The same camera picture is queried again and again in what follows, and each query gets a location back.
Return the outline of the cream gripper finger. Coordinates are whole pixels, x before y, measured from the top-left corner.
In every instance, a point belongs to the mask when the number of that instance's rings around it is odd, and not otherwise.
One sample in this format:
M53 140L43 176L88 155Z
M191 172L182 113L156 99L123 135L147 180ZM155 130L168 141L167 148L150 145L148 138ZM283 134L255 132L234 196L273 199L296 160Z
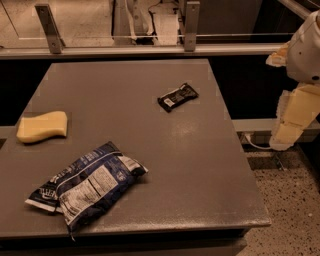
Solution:
M276 52L273 52L266 59L266 64L273 67L287 66L287 52L289 43L283 44Z
M277 105L270 147L284 151L293 146L319 114L319 84L299 83L293 91L284 90Z

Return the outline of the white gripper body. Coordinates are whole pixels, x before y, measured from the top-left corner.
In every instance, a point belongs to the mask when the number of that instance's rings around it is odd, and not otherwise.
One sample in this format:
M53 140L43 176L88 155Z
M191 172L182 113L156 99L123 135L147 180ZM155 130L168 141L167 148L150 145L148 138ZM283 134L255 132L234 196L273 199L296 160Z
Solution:
M292 36L287 50L287 75L309 84L320 83L319 12L312 12Z

